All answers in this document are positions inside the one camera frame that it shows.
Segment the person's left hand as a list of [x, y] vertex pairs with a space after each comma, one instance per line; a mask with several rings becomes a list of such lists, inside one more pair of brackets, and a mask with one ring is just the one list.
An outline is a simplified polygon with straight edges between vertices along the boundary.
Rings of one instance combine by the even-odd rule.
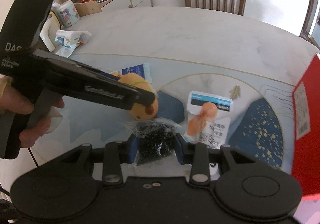
[[[1, 75], [1, 113], [6, 111], [28, 115], [34, 111], [34, 105], [11, 86], [10, 77]], [[62, 115], [52, 107], [52, 114], [40, 120], [35, 127], [25, 129], [20, 133], [21, 147], [32, 147], [39, 137], [51, 133], [58, 127], [61, 121]]]

